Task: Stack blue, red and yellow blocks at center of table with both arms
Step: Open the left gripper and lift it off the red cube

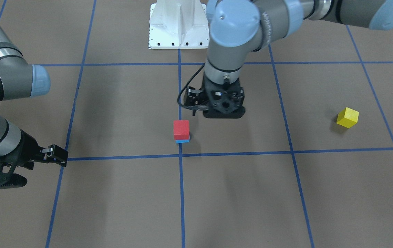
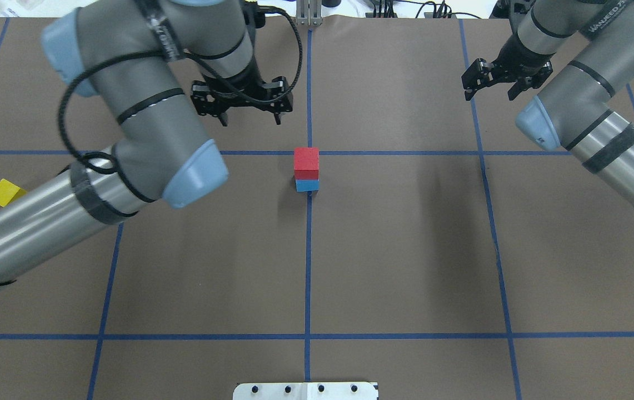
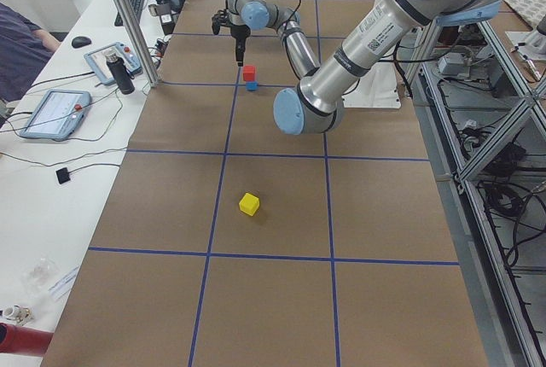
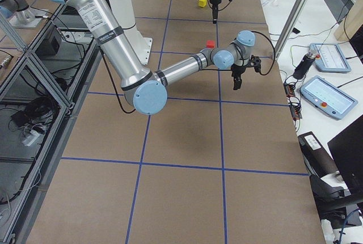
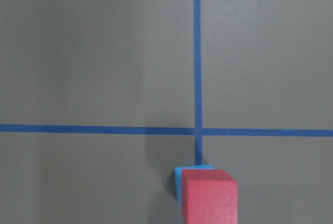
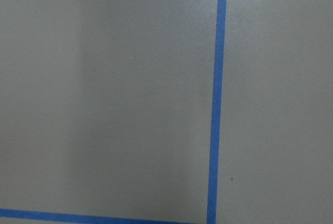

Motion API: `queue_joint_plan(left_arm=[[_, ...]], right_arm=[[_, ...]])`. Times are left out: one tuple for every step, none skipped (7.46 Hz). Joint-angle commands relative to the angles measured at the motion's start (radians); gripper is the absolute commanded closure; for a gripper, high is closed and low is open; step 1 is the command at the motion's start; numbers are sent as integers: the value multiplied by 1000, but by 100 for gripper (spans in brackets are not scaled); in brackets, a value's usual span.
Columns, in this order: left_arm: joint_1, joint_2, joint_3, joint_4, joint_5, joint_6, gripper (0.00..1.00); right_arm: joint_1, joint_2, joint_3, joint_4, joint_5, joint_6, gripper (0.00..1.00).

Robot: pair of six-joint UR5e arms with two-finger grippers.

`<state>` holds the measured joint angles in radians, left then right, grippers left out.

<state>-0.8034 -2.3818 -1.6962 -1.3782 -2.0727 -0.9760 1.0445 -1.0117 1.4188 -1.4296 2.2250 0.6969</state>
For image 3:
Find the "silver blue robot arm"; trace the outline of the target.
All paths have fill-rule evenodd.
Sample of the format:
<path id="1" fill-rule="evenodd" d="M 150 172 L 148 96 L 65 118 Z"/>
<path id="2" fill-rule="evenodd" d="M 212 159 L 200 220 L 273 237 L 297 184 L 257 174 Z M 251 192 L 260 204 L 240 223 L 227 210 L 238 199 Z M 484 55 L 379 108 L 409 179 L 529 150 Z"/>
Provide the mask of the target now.
<path id="1" fill-rule="evenodd" d="M 500 4 L 501 0 L 380 0 L 311 76 L 276 95 L 276 125 L 290 135 L 334 129 L 342 119 L 345 92 L 410 29 L 431 22 L 461 26 L 489 20 Z"/>
<path id="2" fill-rule="evenodd" d="M 299 9 L 282 7 L 266 0 L 225 0 L 225 7 L 212 17 L 212 33 L 218 35 L 225 27 L 235 39 L 235 61 L 244 65 L 247 38 L 252 31 L 273 30 L 297 78 L 311 76 L 320 62 L 300 26 Z"/>

